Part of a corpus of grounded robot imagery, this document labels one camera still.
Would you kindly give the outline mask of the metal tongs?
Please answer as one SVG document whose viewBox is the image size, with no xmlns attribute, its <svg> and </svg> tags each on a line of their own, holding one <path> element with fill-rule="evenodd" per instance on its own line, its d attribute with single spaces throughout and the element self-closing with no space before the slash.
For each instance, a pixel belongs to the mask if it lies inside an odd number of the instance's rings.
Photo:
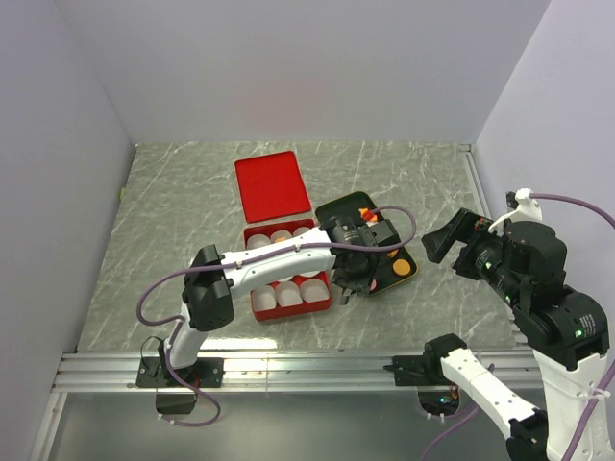
<svg viewBox="0 0 615 461">
<path fill-rule="evenodd" d="M 354 291 L 350 288 L 343 288 L 340 294 L 339 304 L 346 305 L 351 296 L 354 294 Z"/>
</svg>

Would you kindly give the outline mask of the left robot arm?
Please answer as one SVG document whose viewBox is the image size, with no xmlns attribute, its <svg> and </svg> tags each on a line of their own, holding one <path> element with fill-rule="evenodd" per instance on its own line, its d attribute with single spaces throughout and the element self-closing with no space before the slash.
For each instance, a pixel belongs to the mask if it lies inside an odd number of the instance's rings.
<svg viewBox="0 0 615 461">
<path fill-rule="evenodd" d="M 312 228 L 253 250 L 221 254 L 213 245 L 202 248 L 190 267 L 156 280 L 136 304 L 142 324 L 175 324 L 159 346 L 160 376 L 168 386 L 192 386 L 198 353 L 208 334 L 228 325 L 234 319 L 234 302 L 258 288 L 304 273 L 338 270 L 343 289 L 350 293 L 368 289 L 377 266 L 377 248 L 376 236 L 368 227 L 350 224 Z M 184 279 L 180 312 L 163 319 L 146 318 L 143 308 L 148 296 L 177 277 Z"/>
</svg>

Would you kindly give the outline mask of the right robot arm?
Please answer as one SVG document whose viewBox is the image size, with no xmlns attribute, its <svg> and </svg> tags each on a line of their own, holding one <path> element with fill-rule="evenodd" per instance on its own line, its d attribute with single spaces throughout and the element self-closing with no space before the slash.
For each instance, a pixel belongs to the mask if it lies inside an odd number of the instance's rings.
<svg viewBox="0 0 615 461">
<path fill-rule="evenodd" d="M 538 364 L 546 406 L 517 397 L 452 333 L 426 344 L 426 378 L 449 380 L 470 396 L 499 428 L 513 460 L 613 459 L 607 317 L 594 299 L 566 284 L 567 247 L 555 231 L 510 217 L 497 224 L 462 208 L 421 241 L 434 263 L 462 243 L 455 273 L 485 281 L 510 308 Z"/>
</svg>

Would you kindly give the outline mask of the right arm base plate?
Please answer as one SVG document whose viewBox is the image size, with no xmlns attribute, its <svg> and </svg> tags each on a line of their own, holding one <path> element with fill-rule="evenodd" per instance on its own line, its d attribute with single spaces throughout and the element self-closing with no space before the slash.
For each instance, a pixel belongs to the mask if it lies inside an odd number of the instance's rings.
<svg viewBox="0 0 615 461">
<path fill-rule="evenodd" d="M 395 355 L 383 369 L 394 376 L 396 387 L 444 386 L 450 381 L 435 358 L 426 355 Z"/>
</svg>

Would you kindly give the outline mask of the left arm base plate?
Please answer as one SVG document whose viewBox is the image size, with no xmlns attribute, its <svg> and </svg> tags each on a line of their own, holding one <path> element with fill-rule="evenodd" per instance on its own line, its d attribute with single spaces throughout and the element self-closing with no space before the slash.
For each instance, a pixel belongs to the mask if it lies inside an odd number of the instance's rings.
<svg viewBox="0 0 615 461">
<path fill-rule="evenodd" d="M 175 373 L 186 383 L 200 388 L 219 388 L 222 382 L 224 359 L 221 357 L 198 358 L 188 367 Z M 149 356 L 140 360 L 135 386 L 137 388 L 173 388 L 181 384 L 167 370 L 159 357 Z"/>
</svg>

